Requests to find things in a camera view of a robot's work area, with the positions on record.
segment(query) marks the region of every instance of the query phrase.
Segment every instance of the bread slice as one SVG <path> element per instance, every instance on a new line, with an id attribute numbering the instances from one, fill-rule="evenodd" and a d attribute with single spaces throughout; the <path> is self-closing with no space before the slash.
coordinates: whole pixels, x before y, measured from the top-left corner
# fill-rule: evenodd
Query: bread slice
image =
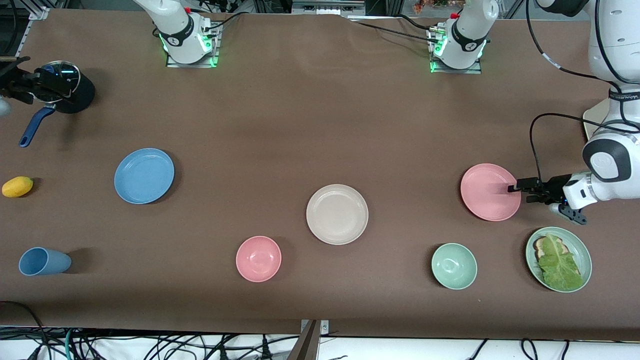
<path id="1" fill-rule="evenodd" d="M 536 242 L 533 243 L 533 248 L 536 250 L 536 259 L 539 261 L 540 258 L 542 256 L 545 255 L 544 250 L 542 249 L 542 240 L 545 238 L 540 238 L 537 239 Z M 557 240 L 560 243 L 560 246 L 562 247 L 562 253 L 563 254 L 567 254 L 569 253 L 569 248 L 562 242 L 562 239 L 558 238 Z M 578 275 L 580 275 L 580 270 L 576 270 L 575 272 L 578 273 Z"/>

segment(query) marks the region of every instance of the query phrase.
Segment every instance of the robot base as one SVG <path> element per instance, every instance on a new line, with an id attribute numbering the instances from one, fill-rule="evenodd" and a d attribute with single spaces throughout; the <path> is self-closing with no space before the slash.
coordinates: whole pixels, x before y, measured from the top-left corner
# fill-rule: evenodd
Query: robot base
<path id="1" fill-rule="evenodd" d="M 434 38 L 438 41 L 442 41 L 443 28 L 432 27 L 427 30 L 427 38 Z M 431 65 L 431 72 L 446 72 L 449 74 L 482 74 L 482 68 L 480 67 L 480 59 L 476 60 L 473 65 L 466 69 L 454 69 L 445 65 L 440 58 L 435 55 L 436 49 L 442 46 L 441 42 L 429 42 L 429 58 Z"/>
<path id="2" fill-rule="evenodd" d="M 220 22 L 211 22 L 211 26 L 217 26 Z M 175 61 L 169 53 L 166 51 L 166 66 L 167 67 L 186 67 L 186 68 L 196 68 L 196 69 L 209 69 L 212 67 L 218 66 L 218 58 L 220 57 L 220 46 L 222 42 L 222 29 L 223 26 L 219 26 L 215 29 L 212 29 L 209 33 L 211 37 L 208 40 L 205 40 L 204 44 L 211 47 L 211 51 L 209 51 L 202 59 L 190 63 L 183 64 Z"/>

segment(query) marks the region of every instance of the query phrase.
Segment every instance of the blue pan handle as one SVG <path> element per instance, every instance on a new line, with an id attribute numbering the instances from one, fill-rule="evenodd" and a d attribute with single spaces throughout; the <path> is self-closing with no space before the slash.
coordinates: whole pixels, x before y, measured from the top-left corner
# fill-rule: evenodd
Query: blue pan handle
<path id="1" fill-rule="evenodd" d="M 29 146 L 29 144 L 31 144 L 33 136 L 36 135 L 36 131 L 38 131 L 38 126 L 40 126 L 42 120 L 53 114 L 54 112 L 56 112 L 55 108 L 45 106 L 44 108 L 38 110 L 38 112 L 33 114 L 33 117 L 31 118 L 31 121 L 29 121 L 29 125 L 27 125 L 27 128 L 24 130 L 24 134 L 22 134 L 22 138 L 20 138 L 20 143 L 18 143 L 18 145 L 20 147 Z"/>

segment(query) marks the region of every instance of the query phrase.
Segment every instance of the lettuce leaf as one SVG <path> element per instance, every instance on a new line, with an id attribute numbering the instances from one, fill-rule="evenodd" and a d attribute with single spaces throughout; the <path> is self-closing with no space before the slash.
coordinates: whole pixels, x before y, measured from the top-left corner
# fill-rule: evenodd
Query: lettuce leaf
<path id="1" fill-rule="evenodd" d="M 573 254 L 571 252 L 563 254 L 561 240 L 557 236 L 548 234 L 541 245 L 545 254 L 540 257 L 538 264 L 542 269 L 545 284 L 561 291 L 571 291 L 581 287 L 583 280 L 573 260 Z"/>

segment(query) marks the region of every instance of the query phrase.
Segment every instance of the blue plate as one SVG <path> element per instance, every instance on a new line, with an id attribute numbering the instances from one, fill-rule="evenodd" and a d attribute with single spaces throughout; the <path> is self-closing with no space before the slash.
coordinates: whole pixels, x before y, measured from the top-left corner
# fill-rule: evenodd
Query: blue plate
<path id="1" fill-rule="evenodd" d="M 113 184 L 122 200 L 131 204 L 148 204 L 169 190 L 174 173 L 173 161 L 164 151 L 140 149 L 122 160 Z"/>

